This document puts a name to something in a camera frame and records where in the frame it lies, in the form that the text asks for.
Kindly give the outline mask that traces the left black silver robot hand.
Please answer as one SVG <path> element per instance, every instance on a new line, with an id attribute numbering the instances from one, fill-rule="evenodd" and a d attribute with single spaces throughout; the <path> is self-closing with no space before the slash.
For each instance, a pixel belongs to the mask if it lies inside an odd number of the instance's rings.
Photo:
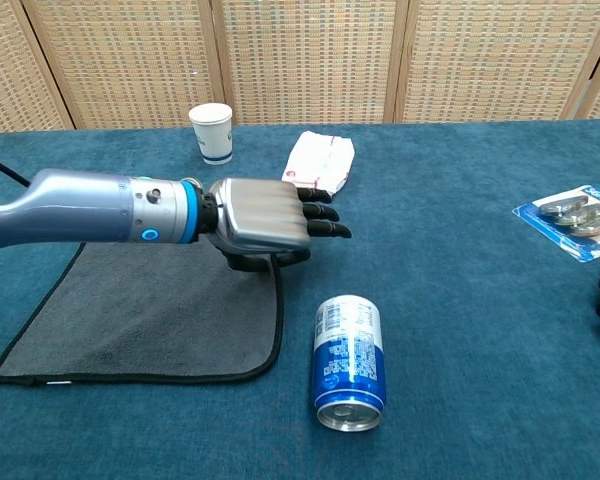
<path id="1" fill-rule="evenodd" d="M 329 192 L 282 180 L 225 178 L 204 195 L 202 232 L 228 266 L 261 272 L 307 261 L 314 237 L 350 238 Z"/>

